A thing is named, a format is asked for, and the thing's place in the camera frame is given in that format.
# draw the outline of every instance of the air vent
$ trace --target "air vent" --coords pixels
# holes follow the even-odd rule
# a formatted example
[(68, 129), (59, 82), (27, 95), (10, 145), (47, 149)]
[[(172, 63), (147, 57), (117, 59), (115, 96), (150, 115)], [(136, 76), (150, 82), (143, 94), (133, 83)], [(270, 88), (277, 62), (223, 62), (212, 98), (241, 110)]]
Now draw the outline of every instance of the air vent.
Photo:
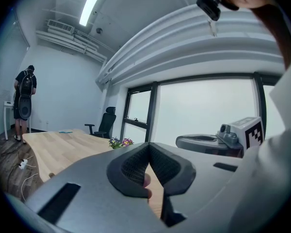
[(48, 27), (67, 34), (73, 34), (74, 32), (74, 27), (54, 20), (48, 20)]

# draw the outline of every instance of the small potted plant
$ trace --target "small potted plant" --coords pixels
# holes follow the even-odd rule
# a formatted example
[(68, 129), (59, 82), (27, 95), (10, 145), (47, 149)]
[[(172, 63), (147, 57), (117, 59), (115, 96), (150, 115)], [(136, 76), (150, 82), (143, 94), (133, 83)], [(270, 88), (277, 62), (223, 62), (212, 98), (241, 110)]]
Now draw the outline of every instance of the small potted plant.
[(115, 149), (119, 149), (122, 147), (132, 145), (133, 143), (134, 142), (129, 138), (125, 138), (125, 139), (123, 139), (123, 141), (120, 141), (119, 139), (112, 137), (109, 140), (109, 147), (111, 147), (115, 150)]

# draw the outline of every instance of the shorts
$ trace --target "shorts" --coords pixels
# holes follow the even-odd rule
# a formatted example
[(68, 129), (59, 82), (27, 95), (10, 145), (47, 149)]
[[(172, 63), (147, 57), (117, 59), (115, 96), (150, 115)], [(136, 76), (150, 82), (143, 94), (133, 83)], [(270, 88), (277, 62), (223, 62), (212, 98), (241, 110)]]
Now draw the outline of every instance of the shorts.
[(22, 119), (20, 114), (19, 114), (18, 107), (15, 107), (15, 102), (14, 102), (14, 119)]

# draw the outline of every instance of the backpack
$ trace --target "backpack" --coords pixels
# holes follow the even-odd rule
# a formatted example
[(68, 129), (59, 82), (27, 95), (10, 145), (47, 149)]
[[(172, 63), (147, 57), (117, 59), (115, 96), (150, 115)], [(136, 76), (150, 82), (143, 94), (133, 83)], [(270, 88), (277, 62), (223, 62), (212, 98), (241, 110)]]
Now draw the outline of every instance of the backpack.
[(19, 93), (21, 96), (31, 97), (32, 88), (33, 88), (32, 78), (34, 77), (34, 74), (30, 71), (27, 71), (27, 70), (25, 70), (23, 72), (24, 72), (25, 76), (19, 84)]

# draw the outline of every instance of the hand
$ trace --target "hand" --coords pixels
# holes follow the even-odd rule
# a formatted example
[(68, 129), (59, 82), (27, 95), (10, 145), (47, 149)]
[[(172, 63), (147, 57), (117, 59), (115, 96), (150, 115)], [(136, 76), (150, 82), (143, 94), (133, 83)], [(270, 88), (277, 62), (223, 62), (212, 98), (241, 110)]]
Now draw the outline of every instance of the hand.
[[(151, 183), (151, 176), (146, 173), (143, 187), (147, 187), (148, 185), (150, 185), (150, 183)], [(152, 197), (152, 191), (149, 189), (147, 190), (148, 190), (148, 199), (149, 199)]]

